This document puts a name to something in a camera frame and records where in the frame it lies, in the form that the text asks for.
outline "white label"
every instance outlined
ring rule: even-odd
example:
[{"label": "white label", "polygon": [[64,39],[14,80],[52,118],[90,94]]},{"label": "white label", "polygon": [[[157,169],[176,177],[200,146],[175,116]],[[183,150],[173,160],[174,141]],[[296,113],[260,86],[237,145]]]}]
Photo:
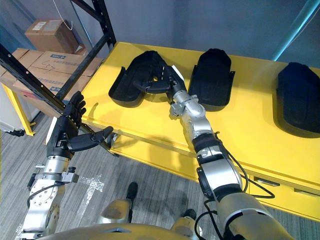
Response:
[{"label": "white label", "polygon": [[40,30],[40,29],[43,27],[43,25],[45,25],[46,23],[47,23],[46,21],[40,21],[40,22],[38,22],[38,23],[32,28],[32,30],[38,31],[38,30]]},{"label": "white label", "polygon": [[176,74],[179,75],[179,77],[185,81],[184,76],[182,76],[181,72],[179,72],[178,68],[175,65],[172,65],[173,70],[176,72]]}]

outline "gray carpet floor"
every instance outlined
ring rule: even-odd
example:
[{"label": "gray carpet floor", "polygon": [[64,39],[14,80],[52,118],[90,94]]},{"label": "gray carpet floor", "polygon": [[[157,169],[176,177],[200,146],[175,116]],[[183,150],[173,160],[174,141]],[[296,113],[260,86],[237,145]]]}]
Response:
[{"label": "gray carpet floor", "polygon": [[[40,115],[36,122],[34,137],[15,137],[1,132],[1,239],[18,239],[27,213],[26,185],[35,165],[46,160],[44,140],[51,119]],[[205,211],[205,198],[199,184],[126,157],[112,156],[100,146],[77,152],[69,166],[76,167],[81,177],[78,183],[66,186],[56,232],[95,224],[108,203],[125,197],[132,181],[139,185],[133,223],[169,229],[186,209],[192,208],[198,215]],[[319,222],[267,209],[294,238],[320,239]],[[218,239],[208,217],[199,223],[205,238]]]}]

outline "wire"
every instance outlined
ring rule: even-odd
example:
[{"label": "wire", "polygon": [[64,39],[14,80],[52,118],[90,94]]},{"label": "wire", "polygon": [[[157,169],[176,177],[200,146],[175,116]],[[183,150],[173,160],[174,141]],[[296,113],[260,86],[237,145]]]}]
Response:
[{"label": "wire", "polygon": [[[220,132],[219,131],[216,131],[214,133],[215,137],[220,140],[220,138],[218,137],[218,134]],[[226,150],[226,152],[228,153],[228,155],[232,158],[232,160],[239,166],[239,168],[241,169],[241,171],[243,172],[244,174],[244,178],[245,178],[245,186],[244,186],[244,189],[243,189],[243,192],[245,193],[248,189],[248,186],[249,186],[249,179],[248,179],[248,175],[245,171],[245,169],[241,166],[241,164],[236,160],[236,158],[234,156],[232,156],[232,154],[227,150],[227,148],[224,146],[223,142],[221,141],[221,144],[222,146],[224,147],[224,149]]]},{"label": "wire", "polygon": [[[210,211],[211,213],[217,215],[217,211],[216,210],[212,210]],[[208,215],[209,212],[206,211],[204,213],[202,213],[196,220],[195,220],[195,223],[194,223],[194,232],[195,232],[195,235],[200,239],[200,240],[206,240],[204,237],[200,236],[200,233],[198,232],[198,222],[200,221],[201,218],[203,218],[205,215]]]},{"label": "wire", "polygon": [[210,207],[207,205],[207,203],[210,203],[210,202],[213,202],[213,201],[212,201],[212,200],[207,200],[207,201],[204,201],[203,204],[204,204],[205,208],[207,209],[207,211],[208,211],[208,213],[209,213],[209,216],[210,216],[210,218],[211,218],[211,222],[212,222],[212,224],[213,224],[213,227],[214,227],[214,230],[215,230],[216,234],[218,235],[218,237],[219,237],[220,240],[223,240],[223,237],[222,237],[222,235],[221,235],[221,233],[220,233],[220,231],[219,231],[219,229],[218,229],[218,226],[217,226],[217,224],[216,224],[216,221],[215,221],[215,219],[214,219],[214,216],[213,216],[212,213],[211,213]]},{"label": "wire", "polygon": [[30,200],[33,199],[33,197],[34,197],[35,195],[37,195],[37,194],[39,194],[39,193],[41,193],[41,192],[43,192],[43,191],[45,191],[45,190],[47,190],[47,189],[54,188],[54,187],[58,187],[58,186],[61,186],[61,185],[64,185],[64,184],[65,184],[64,182],[60,182],[60,181],[59,181],[59,182],[57,182],[57,183],[55,183],[55,184],[53,184],[53,185],[46,186],[46,187],[44,187],[44,188],[36,191],[35,193],[31,194],[31,195],[28,197],[28,199],[26,200],[26,205],[28,206],[28,208],[30,208]]},{"label": "wire", "polygon": [[243,189],[243,192],[245,193],[248,189],[248,186],[249,186],[249,178],[248,178],[248,175],[246,173],[246,171],[244,170],[244,168],[241,166],[241,164],[235,159],[234,156],[232,156],[232,154],[226,150],[227,153],[229,154],[229,156],[232,158],[232,160],[239,166],[239,168],[241,169],[241,171],[243,172],[244,176],[241,175],[241,177],[243,177],[245,179],[245,186],[244,186],[244,189]]},{"label": "wire", "polygon": [[[219,133],[220,133],[220,132],[218,132],[218,131],[214,133],[215,137],[216,137],[218,140],[220,140],[220,139],[218,138],[218,134],[219,134]],[[240,176],[245,179],[245,186],[244,186],[243,192],[246,192],[246,191],[247,191],[248,186],[249,186],[249,182],[250,182],[250,183],[254,184],[254,185],[257,186],[258,188],[262,189],[263,191],[265,191],[266,193],[269,194],[269,196],[266,196],[266,195],[255,195],[255,194],[251,194],[251,196],[253,196],[253,197],[255,197],[255,198],[261,198],[261,199],[273,199],[273,198],[275,198],[275,195],[274,195],[271,191],[269,191],[269,190],[266,189],[265,187],[261,186],[260,184],[256,183],[255,181],[251,180],[250,178],[248,178],[248,175],[247,175],[245,169],[244,169],[244,168],[241,166],[241,164],[236,160],[236,158],[227,150],[227,148],[223,145],[222,141],[221,141],[221,144],[222,144],[222,146],[224,147],[224,149],[226,150],[227,154],[232,158],[232,160],[239,166],[239,168],[240,168],[241,171],[243,172],[243,175],[240,174]],[[208,203],[214,202],[214,201],[215,201],[214,199],[209,199],[209,200],[204,201],[203,204],[204,204],[205,208],[207,209],[207,211],[204,212],[204,213],[202,213],[202,214],[195,220],[195,223],[194,223],[194,232],[195,232],[195,235],[196,235],[200,240],[206,240],[206,239],[205,239],[204,237],[200,236],[200,234],[198,233],[198,229],[197,229],[197,228],[198,228],[198,223],[199,223],[199,220],[200,220],[201,218],[203,218],[205,215],[208,215],[208,214],[209,214],[209,216],[210,216],[210,218],[211,218],[211,222],[212,222],[212,224],[213,224],[213,227],[214,227],[214,230],[215,230],[216,234],[218,235],[218,237],[219,237],[220,240],[223,240],[223,237],[222,237],[222,235],[221,235],[221,233],[220,233],[220,231],[219,231],[219,229],[218,229],[217,223],[216,223],[216,221],[215,221],[215,219],[214,219],[214,216],[213,216],[213,214],[218,215],[218,212],[217,212],[216,210],[210,210],[210,208],[209,208],[209,206],[208,206]]]},{"label": "wire", "polygon": [[57,7],[57,5],[56,5],[55,0],[52,0],[52,1],[53,1],[53,3],[54,3],[55,9],[57,10],[57,12],[58,12],[61,20],[62,20],[63,23],[64,23],[64,25],[65,25],[70,31],[72,31],[72,28],[74,27],[74,23],[72,22],[72,20],[71,20],[71,28],[70,28],[70,27],[66,24],[65,20],[62,18],[61,14],[60,14],[60,12],[59,12],[59,9],[58,9],[58,7]]},{"label": "wire", "polygon": [[260,199],[274,199],[276,196],[271,192],[269,191],[268,189],[264,188],[263,186],[261,186],[260,184],[256,183],[255,181],[252,181],[251,179],[249,179],[249,182],[256,185],[258,188],[262,189],[263,191],[267,192],[268,194],[270,194],[270,196],[265,196],[265,195],[254,195],[254,194],[251,194],[251,196],[255,197],[255,198],[260,198]]},{"label": "wire", "polygon": [[210,208],[209,208],[209,206],[208,206],[208,203],[214,202],[214,201],[215,201],[215,200],[212,200],[212,199],[209,199],[209,200],[204,201],[203,204],[204,204],[205,208],[207,209],[207,211],[204,212],[204,213],[202,213],[202,214],[195,220],[195,223],[194,223],[194,232],[195,232],[195,235],[196,235],[200,240],[206,240],[206,239],[205,239],[204,237],[200,236],[200,234],[198,233],[198,223],[199,223],[199,221],[200,221],[200,219],[201,219],[202,217],[204,217],[205,215],[208,215],[208,214],[209,214],[209,216],[210,216],[210,218],[211,218],[211,222],[212,222],[212,224],[213,224],[213,227],[214,227],[214,230],[215,230],[216,234],[218,235],[218,237],[219,237],[220,240],[223,240],[223,237],[222,237],[222,235],[221,235],[221,233],[220,233],[220,231],[219,231],[219,229],[218,229],[217,223],[216,223],[216,221],[215,221],[215,219],[214,219],[214,216],[213,216],[213,214],[218,215],[218,213],[217,213],[216,210],[210,210]]}]

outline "drawer handle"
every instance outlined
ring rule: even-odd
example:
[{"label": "drawer handle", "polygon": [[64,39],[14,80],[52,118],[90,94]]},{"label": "drawer handle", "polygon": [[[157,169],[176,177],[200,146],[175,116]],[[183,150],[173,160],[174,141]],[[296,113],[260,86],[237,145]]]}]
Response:
[{"label": "drawer handle", "polygon": [[277,182],[274,182],[274,181],[270,181],[270,180],[266,180],[266,179],[263,179],[263,178],[260,178],[260,177],[256,177],[256,176],[253,177],[253,180],[255,180],[258,183],[267,184],[267,185],[272,186],[272,187],[279,187],[280,186],[280,183],[277,183]]},{"label": "drawer handle", "polygon": [[318,194],[315,194],[315,193],[312,193],[312,192],[308,192],[308,191],[303,191],[303,190],[300,190],[300,189],[297,189],[297,188],[294,188],[294,192],[295,193],[299,193],[299,194],[308,195],[308,196],[311,196],[311,197],[320,197],[320,195],[318,195]]}]

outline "gray wall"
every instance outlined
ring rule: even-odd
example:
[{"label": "gray wall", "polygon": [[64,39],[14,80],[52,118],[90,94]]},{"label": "gray wall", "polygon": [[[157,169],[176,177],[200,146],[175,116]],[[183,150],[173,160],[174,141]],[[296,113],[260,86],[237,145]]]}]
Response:
[{"label": "gray wall", "polygon": [[[51,0],[21,2],[34,18],[59,18]],[[56,0],[59,6],[66,0]],[[117,41],[205,51],[220,48],[228,54],[270,59],[306,0],[105,0]],[[75,6],[92,44],[102,35],[98,22]],[[77,21],[63,7],[62,16]],[[22,31],[28,21],[11,15]],[[3,33],[4,18],[0,18]],[[73,32],[78,35],[79,29]],[[280,56],[320,68],[320,11],[304,32]],[[17,43],[30,43],[16,37]],[[104,49],[100,53],[105,57]]]}]

